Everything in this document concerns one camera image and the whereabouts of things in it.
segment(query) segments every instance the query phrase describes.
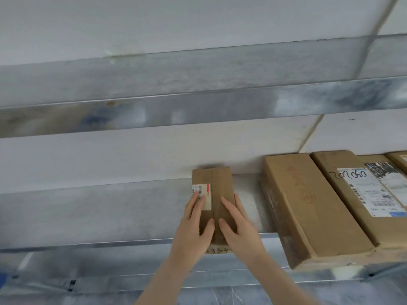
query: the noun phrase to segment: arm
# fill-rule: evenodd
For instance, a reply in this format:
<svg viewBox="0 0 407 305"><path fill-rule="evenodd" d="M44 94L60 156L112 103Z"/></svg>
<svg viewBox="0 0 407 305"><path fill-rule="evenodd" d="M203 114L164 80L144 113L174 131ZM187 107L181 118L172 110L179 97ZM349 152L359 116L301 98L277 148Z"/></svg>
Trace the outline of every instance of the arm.
<svg viewBox="0 0 407 305"><path fill-rule="evenodd" d="M195 192L185 206L184 217L174 236L170 256L158 268L134 305L174 304L184 279L208 249L215 231L215 221L209 220L203 234L199 235L199 218L205 196L198 203L197 199L198 192Z"/></svg>
<svg viewBox="0 0 407 305"><path fill-rule="evenodd" d="M318 302L298 287L270 257L237 194L235 194L235 200L236 206L225 198L222 198L222 203L236 221L237 233L234 233L223 219L219 220L219 227L232 251L257 278L272 303L274 305L317 305Z"/></svg>

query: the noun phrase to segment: large cardboard box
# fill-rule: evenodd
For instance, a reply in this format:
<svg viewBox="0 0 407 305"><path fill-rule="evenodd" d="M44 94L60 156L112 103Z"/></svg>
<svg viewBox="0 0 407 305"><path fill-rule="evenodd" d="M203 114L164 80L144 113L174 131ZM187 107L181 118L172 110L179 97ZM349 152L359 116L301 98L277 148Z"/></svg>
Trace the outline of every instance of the large cardboard box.
<svg viewBox="0 0 407 305"><path fill-rule="evenodd" d="M403 260L407 212L351 151L316 152L312 157L376 246L377 262Z"/></svg>
<svg viewBox="0 0 407 305"><path fill-rule="evenodd" d="M386 156L393 162L397 167L401 169L405 174L407 174L407 151L401 152L391 152L387 153Z"/></svg>
<svg viewBox="0 0 407 305"><path fill-rule="evenodd" d="M219 219L223 218L233 231L237 231L236 222L221 202L221 197L224 197L232 204L236 205L230 168L217 167L193 170L192 193L194 193L194 191L199 191L200 196L206 196L206 203L203 207L199 222L200 233L203 232L210 218L215 219L215 233L207 253L231 252L226 239L219 228Z"/></svg>
<svg viewBox="0 0 407 305"><path fill-rule="evenodd" d="M262 188L292 269L365 264L368 237L308 154L267 156Z"/></svg>
<svg viewBox="0 0 407 305"><path fill-rule="evenodd" d="M407 210L406 175L384 155L359 155L358 158Z"/></svg>

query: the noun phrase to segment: blue object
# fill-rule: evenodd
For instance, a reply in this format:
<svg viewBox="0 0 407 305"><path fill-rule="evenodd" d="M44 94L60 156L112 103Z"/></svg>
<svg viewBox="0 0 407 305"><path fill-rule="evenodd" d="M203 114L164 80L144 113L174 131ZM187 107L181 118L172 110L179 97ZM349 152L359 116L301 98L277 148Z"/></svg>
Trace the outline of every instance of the blue object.
<svg viewBox="0 0 407 305"><path fill-rule="evenodd" d="M6 273L0 273L0 289L6 284L7 277L8 275Z"/></svg>
<svg viewBox="0 0 407 305"><path fill-rule="evenodd" d="M406 212L389 212L392 217L407 217Z"/></svg>

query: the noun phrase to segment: forearm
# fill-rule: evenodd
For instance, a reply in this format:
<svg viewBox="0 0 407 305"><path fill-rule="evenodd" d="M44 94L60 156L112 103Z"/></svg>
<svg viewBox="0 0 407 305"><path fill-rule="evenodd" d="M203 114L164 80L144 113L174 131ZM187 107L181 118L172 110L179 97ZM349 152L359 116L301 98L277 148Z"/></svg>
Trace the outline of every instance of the forearm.
<svg viewBox="0 0 407 305"><path fill-rule="evenodd" d="M158 268L135 305L172 305L176 302L189 269L168 258Z"/></svg>
<svg viewBox="0 0 407 305"><path fill-rule="evenodd" d="M268 255L248 265L274 305L316 305L318 302L298 287L290 276Z"/></svg>

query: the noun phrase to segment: finger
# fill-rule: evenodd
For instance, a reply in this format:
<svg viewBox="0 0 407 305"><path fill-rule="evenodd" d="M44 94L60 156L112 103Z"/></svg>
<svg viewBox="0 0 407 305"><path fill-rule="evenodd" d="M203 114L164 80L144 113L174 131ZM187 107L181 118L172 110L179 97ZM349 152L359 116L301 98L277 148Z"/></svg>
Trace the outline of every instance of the finger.
<svg viewBox="0 0 407 305"><path fill-rule="evenodd" d="M215 220L211 218L208 220L208 223L206 224L205 230L203 231L201 238L205 241L205 243L210 244L212 241L212 236L213 233L215 232Z"/></svg>
<svg viewBox="0 0 407 305"><path fill-rule="evenodd" d="M190 199L190 200L188 201L188 203L186 204L185 210L184 210L184 218L186 218L186 219L190 219L190 218L191 218L191 213L192 213L192 210L193 210L193 208L194 208L194 205L195 205L197 199L198 199L198 191L196 191L196 192L192 195L191 199Z"/></svg>
<svg viewBox="0 0 407 305"><path fill-rule="evenodd" d="M202 208L204 207L205 204L205 196L202 196L202 198L195 204L194 209L192 210L191 214L191 219L192 220L198 220L201 217L202 213Z"/></svg>
<svg viewBox="0 0 407 305"><path fill-rule="evenodd" d="M247 216L246 210L243 207L242 202L240 201L239 195L236 194L236 193L234 194L234 200L236 201L237 209L240 211L240 213L243 215L244 218L249 220L249 217Z"/></svg>
<svg viewBox="0 0 407 305"><path fill-rule="evenodd" d="M230 241L232 241L233 238L237 236L237 234L233 232L231 227L227 224L226 220L224 220L223 218L219 219L219 228L221 229L227 243L230 245Z"/></svg>
<svg viewBox="0 0 407 305"><path fill-rule="evenodd" d="M235 207L233 204L227 201L224 197L221 198L221 201L223 205L227 208L227 210L230 212L231 216L234 218L237 225L239 225L239 223L241 224L245 220L242 213L240 213L237 207Z"/></svg>

